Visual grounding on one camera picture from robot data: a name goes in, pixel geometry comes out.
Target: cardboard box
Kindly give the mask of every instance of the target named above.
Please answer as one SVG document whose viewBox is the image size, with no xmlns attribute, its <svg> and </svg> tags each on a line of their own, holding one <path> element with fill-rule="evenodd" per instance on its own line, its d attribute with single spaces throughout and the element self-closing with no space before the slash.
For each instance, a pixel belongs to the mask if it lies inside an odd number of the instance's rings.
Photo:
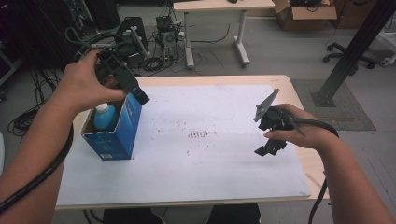
<svg viewBox="0 0 396 224">
<path fill-rule="evenodd" d="M 333 0 L 337 20 L 331 21 L 337 29 L 359 29 L 371 12 L 376 0 Z"/>
<path fill-rule="evenodd" d="M 113 132 L 98 132 L 93 125 L 95 109 L 83 124 L 81 135 L 103 161 L 129 160 L 134 149 L 142 105 L 129 93 L 124 100 L 113 103 L 119 121 Z"/>
<path fill-rule="evenodd" d="M 273 0 L 276 20 L 282 30 L 316 31 L 322 30 L 327 20 L 336 20 L 335 7 L 329 0 L 317 7 L 292 7 L 288 0 Z"/>
</svg>

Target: person's right hand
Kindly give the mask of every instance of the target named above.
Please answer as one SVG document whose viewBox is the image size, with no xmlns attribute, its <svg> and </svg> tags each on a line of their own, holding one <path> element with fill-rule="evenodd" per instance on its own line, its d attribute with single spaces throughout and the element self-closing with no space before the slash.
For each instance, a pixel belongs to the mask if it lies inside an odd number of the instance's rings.
<svg viewBox="0 0 396 224">
<path fill-rule="evenodd" d="M 276 107 L 287 110 L 291 114 L 291 116 L 295 119 L 317 119 L 312 114 L 303 111 L 295 107 L 294 105 L 284 104 L 284 105 L 277 105 Z M 298 124 L 298 126 L 300 130 L 305 134 L 305 136 L 302 136 L 296 130 L 291 130 L 291 131 L 275 130 L 265 133 L 264 137 L 267 137 L 269 139 L 288 141 L 299 147 L 307 147 L 314 149 L 322 148 L 323 145 L 326 144 L 327 140 L 333 140 L 335 137 L 335 135 L 332 134 L 331 132 L 313 125 Z"/>
<path fill-rule="evenodd" d="M 102 103 L 121 100 L 126 95 L 123 90 L 112 90 L 99 83 L 95 74 L 99 52 L 92 50 L 80 61 L 67 65 L 64 77 L 51 97 L 75 115 Z"/>
</svg>

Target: white table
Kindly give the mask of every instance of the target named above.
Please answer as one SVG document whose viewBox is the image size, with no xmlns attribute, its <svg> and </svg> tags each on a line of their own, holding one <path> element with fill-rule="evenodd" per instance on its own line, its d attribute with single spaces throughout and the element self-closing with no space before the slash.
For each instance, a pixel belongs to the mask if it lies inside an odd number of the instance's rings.
<svg viewBox="0 0 396 224">
<path fill-rule="evenodd" d="M 268 9 L 275 5 L 271 0 L 238 0 L 236 4 L 232 4 L 227 0 L 201 0 L 174 3 L 176 12 L 184 13 L 184 29 L 186 35 L 186 63 L 187 67 L 194 67 L 194 60 L 191 50 L 191 36 L 188 22 L 239 22 L 238 36 L 235 37 L 235 44 L 242 58 L 242 65 L 250 64 L 245 47 L 242 43 L 243 33 L 245 29 L 245 21 L 248 10 L 250 9 Z M 239 20 L 235 21 L 234 14 L 239 14 Z"/>
<path fill-rule="evenodd" d="M 324 176 L 314 150 L 297 149 L 297 155 L 288 144 L 276 156 L 253 152 L 266 142 L 253 121 L 255 105 L 273 88 L 280 88 L 278 103 L 302 107 L 287 77 L 150 77 L 139 83 L 150 101 L 133 158 L 102 161 L 76 133 L 57 209 L 317 197 Z M 85 115 L 76 118 L 76 130 Z"/>
</svg>

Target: bottle cap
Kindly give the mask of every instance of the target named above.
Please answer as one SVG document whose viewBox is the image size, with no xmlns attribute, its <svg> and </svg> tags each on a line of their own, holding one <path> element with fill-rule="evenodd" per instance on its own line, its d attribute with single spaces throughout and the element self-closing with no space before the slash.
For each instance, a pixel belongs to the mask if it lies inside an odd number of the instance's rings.
<svg viewBox="0 0 396 224">
<path fill-rule="evenodd" d="M 107 103 L 98 105 L 98 106 L 96 107 L 96 111 L 99 112 L 99 113 L 105 113 L 107 110 L 108 110 L 108 105 L 107 105 Z"/>
</svg>

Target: blue box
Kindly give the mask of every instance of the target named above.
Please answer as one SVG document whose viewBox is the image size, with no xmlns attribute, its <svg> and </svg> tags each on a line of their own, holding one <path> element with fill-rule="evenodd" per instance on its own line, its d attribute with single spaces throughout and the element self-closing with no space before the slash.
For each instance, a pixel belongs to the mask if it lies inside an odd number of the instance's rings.
<svg viewBox="0 0 396 224">
<path fill-rule="evenodd" d="M 129 160 L 134 149 L 137 126 L 142 105 L 129 93 L 124 100 L 108 103 L 114 105 L 119 121 L 113 132 L 98 132 L 93 125 L 95 109 L 85 121 L 81 135 L 103 161 Z"/>
</svg>

